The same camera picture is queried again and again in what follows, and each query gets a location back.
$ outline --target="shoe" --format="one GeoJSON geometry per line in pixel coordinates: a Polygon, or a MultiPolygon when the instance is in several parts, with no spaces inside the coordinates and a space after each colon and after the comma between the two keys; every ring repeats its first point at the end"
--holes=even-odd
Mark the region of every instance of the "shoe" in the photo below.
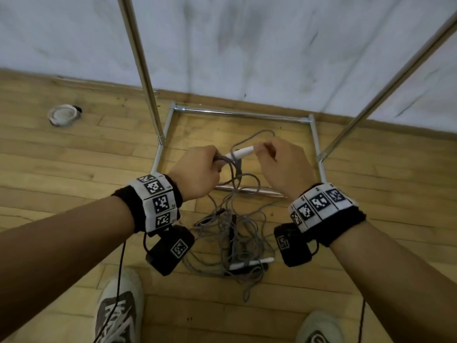
{"type": "Polygon", "coordinates": [[[300,327],[296,343],[343,343],[338,320],[323,311],[309,314],[300,327]]]}
{"type": "MultiPolygon", "coordinates": [[[[95,336],[106,322],[116,304],[117,276],[110,280],[101,294],[95,316],[95,336]]],[[[125,267],[121,272],[117,306],[100,334],[97,343],[140,343],[144,293],[138,274],[125,267]]]]}

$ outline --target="hand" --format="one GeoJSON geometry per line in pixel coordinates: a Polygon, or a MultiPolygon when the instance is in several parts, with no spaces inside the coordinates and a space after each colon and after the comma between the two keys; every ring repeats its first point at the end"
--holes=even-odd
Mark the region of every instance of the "hand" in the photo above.
{"type": "Polygon", "coordinates": [[[272,188],[291,200],[316,184],[305,151],[282,138],[254,144],[262,173],[272,188]]]}
{"type": "Polygon", "coordinates": [[[219,183],[224,162],[213,163],[218,152],[213,145],[189,148],[168,173],[176,183],[183,201],[202,198],[219,183]]]}

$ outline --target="person's left arm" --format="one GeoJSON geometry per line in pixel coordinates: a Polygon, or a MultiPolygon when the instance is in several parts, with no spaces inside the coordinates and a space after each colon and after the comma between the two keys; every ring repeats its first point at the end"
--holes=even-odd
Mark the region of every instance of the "person's left arm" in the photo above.
{"type": "MultiPolygon", "coordinates": [[[[190,148],[169,172],[183,201],[219,182],[214,146],[190,148]]],[[[57,299],[135,231],[117,196],[0,234],[0,342],[57,299]]]]}

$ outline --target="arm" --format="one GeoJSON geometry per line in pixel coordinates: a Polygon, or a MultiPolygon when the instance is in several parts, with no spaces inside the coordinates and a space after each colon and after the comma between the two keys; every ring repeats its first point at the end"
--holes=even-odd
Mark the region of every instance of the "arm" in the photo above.
{"type": "MultiPolygon", "coordinates": [[[[214,146],[189,149],[171,169],[184,201],[219,182],[214,146]]],[[[134,233],[122,199],[110,196],[0,234],[0,341],[64,293],[134,233]]]]}
{"type": "MultiPolygon", "coordinates": [[[[291,200],[316,183],[300,147],[274,138],[254,148],[267,181],[291,200]]],[[[393,340],[457,341],[457,284],[367,221],[330,248],[393,340]]]]}

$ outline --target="person's left hand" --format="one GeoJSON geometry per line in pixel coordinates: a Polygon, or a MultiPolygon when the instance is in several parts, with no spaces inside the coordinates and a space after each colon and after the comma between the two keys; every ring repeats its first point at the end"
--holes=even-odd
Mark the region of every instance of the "person's left hand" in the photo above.
{"type": "Polygon", "coordinates": [[[176,183],[183,201],[202,198],[219,183],[225,162],[213,163],[218,150],[213,145],[189,148],[168,173],[176,183]]]}

